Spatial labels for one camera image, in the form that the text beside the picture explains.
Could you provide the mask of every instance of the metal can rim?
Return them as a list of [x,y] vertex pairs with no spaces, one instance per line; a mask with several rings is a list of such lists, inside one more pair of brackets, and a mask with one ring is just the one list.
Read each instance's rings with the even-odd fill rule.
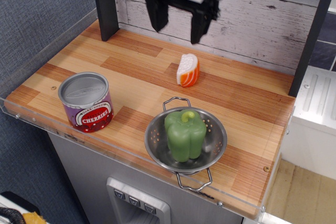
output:
[[[100,79],[105,84],[105,86],[106,86],[104,93],[98,99],[96,99],[95,101],[87,103],[87,104],[73,104],[73,103],[69,103],[63,97],[63,91],[64,91],[64,89],[66,87],[68,87],[73,81],[78,80],[80,78],[84,78],[84,77],[96,77],[96,78]],[[96,72],[80,72],[80,73],[73,74],[72,76],[69,76],[67,79],[65,79],[61,83],[61,85],[59,86],[59,89],[58,89],[58,96],[59,96],[60,100],[62,101],[62,103],[64,105],[70,107],[70,108],[87,109],[87,108],[90,108],[93,105],[101,102],[106,97],[106,95],[108,94],[108,92],[109,92],[109,83],[108,83],[108,81],[107,81],[107,79],[106,79],[105,76],[103,76],[103,75],[101,75],[99,73],[96,73]]]

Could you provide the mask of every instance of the gray fabric wall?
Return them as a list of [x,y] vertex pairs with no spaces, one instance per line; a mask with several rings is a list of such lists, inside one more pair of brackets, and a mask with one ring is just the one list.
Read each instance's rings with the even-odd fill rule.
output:
[[[95,0],[0,0],[0,97],[5,98],[96,19]],[[0,192],[50,223],[86,218],[46,132],[0,112]]]

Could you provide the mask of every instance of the wooden countertop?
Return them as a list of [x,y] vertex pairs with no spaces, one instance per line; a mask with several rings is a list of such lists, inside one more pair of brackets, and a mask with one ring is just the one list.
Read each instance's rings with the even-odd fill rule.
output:
[[[182,54],[194,53],[201,65],[196,85],[176,84]],[[103,130],[84,134],[69,126],[58,87],[83,71],[104,75],[110,85],[114,118]],[[148,123],[171,97],[188,98],[193,107],[215,115],[224,125],[228,145],[211,167],[213,183],[201,197],[253,218],[269,181],[295,99],[287,96],[293,77],[191,48],[120,30],[101,41],[93,23],[6,99],[13,114],[104,155],[177,185],[176,176],[157,165],[144,146]],[[186,106],[174,100],[168,108]],[[207,182],[207,172],[183,178],[184,184]]]

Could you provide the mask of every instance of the gray cabinet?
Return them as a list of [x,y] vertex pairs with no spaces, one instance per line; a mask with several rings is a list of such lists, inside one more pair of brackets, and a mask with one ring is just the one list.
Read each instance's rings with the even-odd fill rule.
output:
[[118,223],[107,182],[116,179],[170,206],[173,224],[241,224],[242,217],[191,191],[182,190],[58,135],[49,133],[91,224]]

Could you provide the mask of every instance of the green bell pepper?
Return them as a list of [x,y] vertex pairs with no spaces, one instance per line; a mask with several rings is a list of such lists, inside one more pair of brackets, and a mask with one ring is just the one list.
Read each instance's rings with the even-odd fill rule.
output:
[[206,134],[206,125],[194,110],[174,111],[164,119],[168,148],[178,162],[198,158]]

